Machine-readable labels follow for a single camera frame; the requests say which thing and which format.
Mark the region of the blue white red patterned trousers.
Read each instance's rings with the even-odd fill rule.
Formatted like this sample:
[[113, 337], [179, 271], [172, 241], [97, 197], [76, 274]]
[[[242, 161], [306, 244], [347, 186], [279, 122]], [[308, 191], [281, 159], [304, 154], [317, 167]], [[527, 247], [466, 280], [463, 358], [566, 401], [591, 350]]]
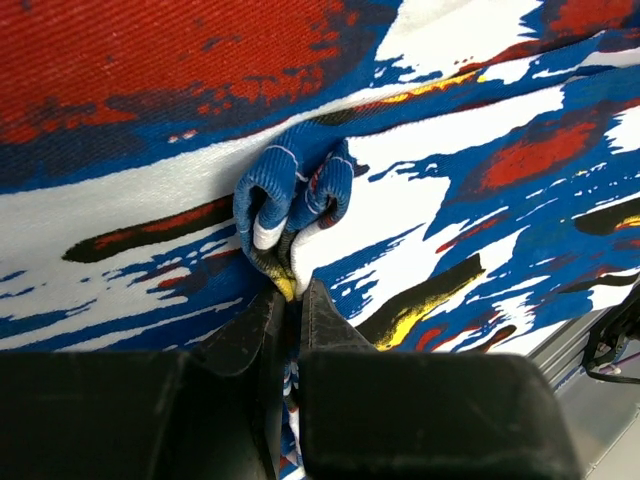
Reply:
[[386, 350], [586, 312], [636, 254], [635, 1], [5, 1], [1, 347], [194, 345], [313, 275]]

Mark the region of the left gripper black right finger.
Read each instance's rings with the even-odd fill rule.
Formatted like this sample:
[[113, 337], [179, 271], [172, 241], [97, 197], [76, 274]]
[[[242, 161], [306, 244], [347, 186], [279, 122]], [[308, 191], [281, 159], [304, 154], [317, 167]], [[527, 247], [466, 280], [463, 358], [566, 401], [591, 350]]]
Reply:
[[379, 352], [316, 280], [298, 366], [310, 479], [581, 477], [559, 404], [525, 357]]

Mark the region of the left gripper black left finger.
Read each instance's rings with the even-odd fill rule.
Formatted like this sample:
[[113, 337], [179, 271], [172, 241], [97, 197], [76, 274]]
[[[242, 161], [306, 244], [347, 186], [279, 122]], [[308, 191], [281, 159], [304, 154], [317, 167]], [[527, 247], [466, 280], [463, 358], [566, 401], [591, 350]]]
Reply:
[[194, 349], [1, 357], [5, 479], [274, 479], [283, 296]]

